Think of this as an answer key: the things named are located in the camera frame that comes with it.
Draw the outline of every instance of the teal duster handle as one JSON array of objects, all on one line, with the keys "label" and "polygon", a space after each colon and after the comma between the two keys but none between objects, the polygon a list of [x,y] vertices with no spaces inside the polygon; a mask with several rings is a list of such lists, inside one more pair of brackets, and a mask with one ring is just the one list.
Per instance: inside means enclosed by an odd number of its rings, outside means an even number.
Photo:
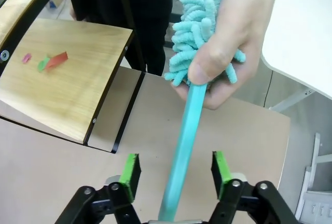
[{"label": "teal duster handle", "polygon": [[171,174],[159,211],[158,220],[160,221],[174,221],[203,109],[206,87],[207,85],[191,84],[189,88]]}]

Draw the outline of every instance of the floor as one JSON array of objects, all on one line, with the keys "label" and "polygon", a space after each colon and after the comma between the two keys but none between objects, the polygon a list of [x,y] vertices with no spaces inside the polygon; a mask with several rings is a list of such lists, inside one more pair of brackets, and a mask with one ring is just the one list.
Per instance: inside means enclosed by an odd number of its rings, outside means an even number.
[{"label": "floor", "polygon": [[[174,0],[173,12],[181,13],[181,4]],[[40,17],[72,20],[70,0],[65,0],[58,9],[44,9]],[[171,49],[165,48],[168,60],[173,55]],[[129,66],[123,61],[122,66]],[[263,62],[260,63],[257,75],[248,81],[234,96],[253,104],[269,107],[275,105],[303,86],[278,73],[272,73]],[[292,120],[289,144],[279,191],[285,201],[295,212],[298,203],[305,166],[310,165],[315,132],[321,134],[320,155],[332,153],[332,102],[315,93],[300,103],[290,107],[283,114]],[[332,163],[317,167],[313,190],[332,190]]]}]

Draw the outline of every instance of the wooden shelf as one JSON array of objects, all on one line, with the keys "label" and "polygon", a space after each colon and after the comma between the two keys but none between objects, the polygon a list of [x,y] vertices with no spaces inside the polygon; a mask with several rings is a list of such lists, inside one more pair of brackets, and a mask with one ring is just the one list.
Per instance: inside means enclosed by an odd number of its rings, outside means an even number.
[{"label": "wooden shelf", "polygon": [[[36,19],[0,77],[0,100],[82,142],[131,30],[87,22]],[[46,56],[68,60],[39,72]],[[22,59],[31,53],[27,64]]]}]

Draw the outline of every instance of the microfiber duster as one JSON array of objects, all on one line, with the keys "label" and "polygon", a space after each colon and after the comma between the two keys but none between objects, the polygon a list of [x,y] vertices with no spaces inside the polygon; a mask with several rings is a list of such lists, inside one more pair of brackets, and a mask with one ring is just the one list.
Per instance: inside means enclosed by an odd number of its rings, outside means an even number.
[{"label": "microfiber duster", "polygon": [[[169,181],[165,188],[158,220],[173,222],[186,178],[190,156],[202,113],[204,96],[208,84],[194,85],[188,80],[188,68],[197,50],[204,45],[215,32],[216,18],[222,0],[180,0],[184,5],[181,22],[173,25],[176,30],[172,37],[174,51],[177,54],[170,60],[170,72],[166,80],[172,80],[175,86],[185,81],[189,86],[187,103],[182,118],[181,131],[173,158]],[[245,61],[245,55],[237,50],[234,59]],[[231,83],[237,81],[233,65],[225,70]]]},{"label": "microfiber duster", "polygon": [[[181,22],[173,25],[175,35],[173,50],[177,53],[170,59],[170,72],[165,74],[166,80],[172,80],[174,86],[182,81],[190,84],[188,68],[197,50],[205,44],[215,32],[216,18],[222,0],[180,0],[184,7]],[[234,59],[245,61],[245,54],[237,50]],[[230,83],[237,82],[233,65],[230,63],[225,70]]]}]

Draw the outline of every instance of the person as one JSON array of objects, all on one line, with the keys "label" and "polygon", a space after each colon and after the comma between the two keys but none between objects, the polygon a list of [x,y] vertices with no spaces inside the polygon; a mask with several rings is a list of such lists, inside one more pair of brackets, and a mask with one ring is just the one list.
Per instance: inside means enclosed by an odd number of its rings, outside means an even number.
[{"label": "person", "polygon": [[[238,82],[216,80],[206,92],[204,107],[217,109],[249,78],[255,75],[275,0],[223,0],[220,5],[214,35],[197,52],[188,71],[189,80],[205,84],[220,75],[239,48],[246,54],[244,64],[234,64]],[[172,10],[172,0],[130,0],[142,53],[149,73],[161,75],[165,63],[164,35]],[[120,0],[72,0],[78,20],[126,26]],[[126,58],[139,69],[134,47]],[[174,88],[186,100],[188,86]]]}]

